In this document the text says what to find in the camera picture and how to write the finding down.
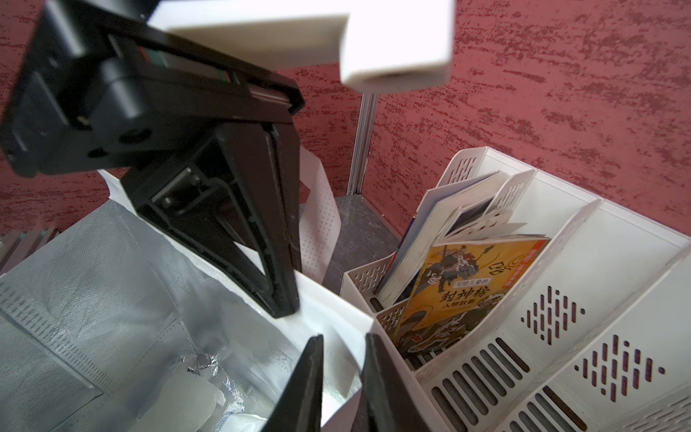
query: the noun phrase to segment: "white plastic shelf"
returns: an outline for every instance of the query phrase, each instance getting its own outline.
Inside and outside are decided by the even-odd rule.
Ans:
[[[532,169],[462,150],[439,184]],[[415,372],[396,356],[419,384],[413,397],[452,432],[691,431],[689,238],[543,171],[504,200],[515,200],[509,222],[527,223],[520,233],[553,240],[461,341]],[[390,331],[404,302],[378,314],[370,305],[387,263],[346,272],[341,296]]]

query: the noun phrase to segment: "open book pages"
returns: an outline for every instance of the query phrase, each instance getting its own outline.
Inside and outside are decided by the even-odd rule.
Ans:
[[[440,236],[435,244],[451,244],[459,241],[507,236],[526,225],[525,223],[508,223],[511,215],[512,212],[505,212],[503,210],[485,214],[450,234]]]
[[[411,225],[377,291],[377,297],[383,307],[388,308],[393,305],[408,282],[415,277],[439,233],[448,233],[450,230],[462,227],[472,221],[472,219],[462,221],[464,212],[471,209],[475,210],[474,214],[479,218],[484,213],[484,209],[479,211],[477,206],[482,206],[485,202],[489,205],[489,202],[501,190],[507,179],[509,179],[507,174],[496,172],[480,181],[466,183],[468,180],[465,180],[459,182],[466,183],[465,187],[454,194],[437,200],[425,219],[421,219],[421,215],[418,214],[413,225],[419,221],[419,227],[413,231]]]
[[[499,303],[548,242],[543,236],[518,235],[435,244],[395,332],[399,352],[404,357],[420,355],[462,338]]]

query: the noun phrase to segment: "yellow book cover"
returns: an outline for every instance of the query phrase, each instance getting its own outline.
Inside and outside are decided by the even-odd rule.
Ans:
[[[399,352],[428,353],[463,337],[499,303],[548,241],[507,236],[432,246],[393,338]]]

